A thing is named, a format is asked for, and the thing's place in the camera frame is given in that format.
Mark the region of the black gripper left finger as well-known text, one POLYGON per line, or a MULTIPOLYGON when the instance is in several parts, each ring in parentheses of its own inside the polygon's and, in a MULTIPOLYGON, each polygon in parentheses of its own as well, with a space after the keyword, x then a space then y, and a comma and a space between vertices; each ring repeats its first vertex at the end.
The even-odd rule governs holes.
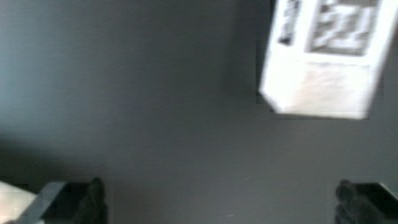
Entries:
POLYGON ((49 182, 14 224, 108 224, 104 183, 49 182))

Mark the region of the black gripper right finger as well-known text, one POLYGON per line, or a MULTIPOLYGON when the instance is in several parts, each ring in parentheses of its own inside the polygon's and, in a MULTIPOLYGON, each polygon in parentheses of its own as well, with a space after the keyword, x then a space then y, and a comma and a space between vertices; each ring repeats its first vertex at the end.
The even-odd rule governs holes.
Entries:
POLYGON ((398 224, 398 195, 382 183, 339 182, 334 224, 398 224))

